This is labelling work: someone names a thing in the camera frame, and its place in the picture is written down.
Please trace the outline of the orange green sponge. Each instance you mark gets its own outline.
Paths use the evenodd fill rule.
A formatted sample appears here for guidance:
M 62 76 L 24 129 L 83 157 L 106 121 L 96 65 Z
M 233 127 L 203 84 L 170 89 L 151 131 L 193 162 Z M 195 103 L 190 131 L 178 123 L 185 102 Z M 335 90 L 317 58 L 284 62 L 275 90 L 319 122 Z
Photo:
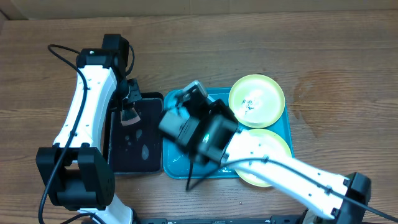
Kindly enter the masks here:
M 129 108 L 121 111 L 121 124 L 123 126 L 129 126 L 137 123 L 141 120 L 138 113 L 134 108 Z

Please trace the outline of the light blue plate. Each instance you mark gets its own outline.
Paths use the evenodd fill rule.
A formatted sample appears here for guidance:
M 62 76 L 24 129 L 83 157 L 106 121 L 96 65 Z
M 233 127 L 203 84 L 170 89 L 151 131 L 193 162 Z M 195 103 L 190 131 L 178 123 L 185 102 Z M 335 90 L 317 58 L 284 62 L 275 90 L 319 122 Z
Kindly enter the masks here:
M 214 101 L 212 96 L 204 96 L 196 90 L 188 93 L 183 93 L 182 90 L 173 90 L 166 95 L 165 109 L 184 118 L 189 116 L 201 118 L 209 112 L 210 104 Z

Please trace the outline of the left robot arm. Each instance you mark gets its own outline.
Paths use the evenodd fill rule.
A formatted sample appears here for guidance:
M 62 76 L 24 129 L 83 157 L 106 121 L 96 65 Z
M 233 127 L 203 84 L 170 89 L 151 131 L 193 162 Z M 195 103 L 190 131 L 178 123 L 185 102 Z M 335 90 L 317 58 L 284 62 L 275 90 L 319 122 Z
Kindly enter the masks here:
M 132 72 L 132 45 L 119 34 L 106 34 L 99 49 L 82 49 L 76 62 L 64 62 L 77 73 L 75 93 L 61 131 L 52 146 L 37 151 L 36 164 L 45 184 L 38 221 L 44 222 L 45 201 L 78 211 L 93 223 L 139 223 L 136 212 L 115 194 L 115 177 L 101 152 L 101 133 L 109 111 L 124 126 L 140 120 L 134 109 L 142 96 Z

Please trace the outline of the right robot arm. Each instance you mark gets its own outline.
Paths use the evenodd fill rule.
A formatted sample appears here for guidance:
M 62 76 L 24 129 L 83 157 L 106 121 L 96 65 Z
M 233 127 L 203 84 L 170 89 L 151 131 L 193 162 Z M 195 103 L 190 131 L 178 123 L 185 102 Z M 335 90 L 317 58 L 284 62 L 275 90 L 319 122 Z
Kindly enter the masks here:
M 221 101 L 186 101 L 188 116 L 162 113 L 160 133 L 192 162 L 214 162 L 252 174 L 307 207 L 313 220 L 361 223 L 370 199 L 370 180 L 359 174 L 333 174 L 300 160 L 281 156 L 239 128 L 233 112 Z

